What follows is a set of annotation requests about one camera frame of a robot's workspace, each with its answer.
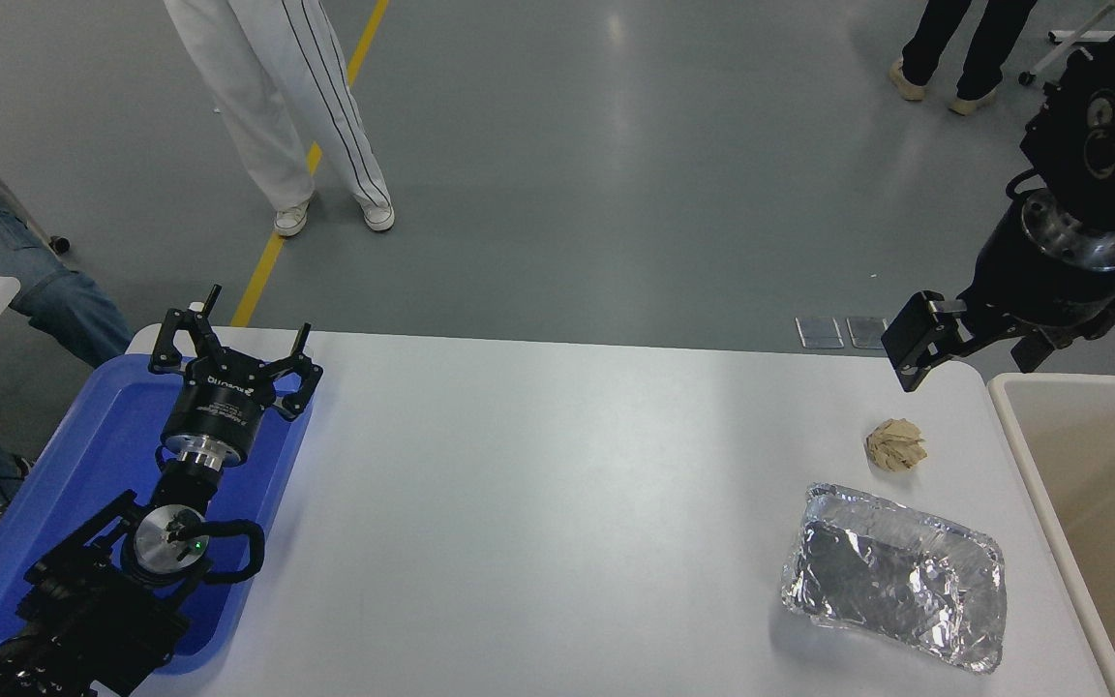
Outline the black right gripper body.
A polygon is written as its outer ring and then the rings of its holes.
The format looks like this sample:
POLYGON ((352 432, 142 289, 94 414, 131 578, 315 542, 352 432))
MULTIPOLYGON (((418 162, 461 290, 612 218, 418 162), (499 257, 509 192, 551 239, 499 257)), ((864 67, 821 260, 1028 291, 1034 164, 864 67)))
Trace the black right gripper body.
POLYGON ((1051 194, 1014 199, 964 289, 964 326, 1070 329, 1115 303, 1115 230, 1072 215, 1051 194))

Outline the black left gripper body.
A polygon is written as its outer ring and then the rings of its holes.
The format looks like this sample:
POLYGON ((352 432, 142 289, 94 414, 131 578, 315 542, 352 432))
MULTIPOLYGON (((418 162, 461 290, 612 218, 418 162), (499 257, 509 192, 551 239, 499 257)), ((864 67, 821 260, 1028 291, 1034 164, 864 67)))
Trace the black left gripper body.
POLYGON ((195 358, 183 366, 183 384, 161 442, 178 453, 181 442, 219 441, 236 456, 256 442, 265 408, 277 391, 256 358, 195 358))

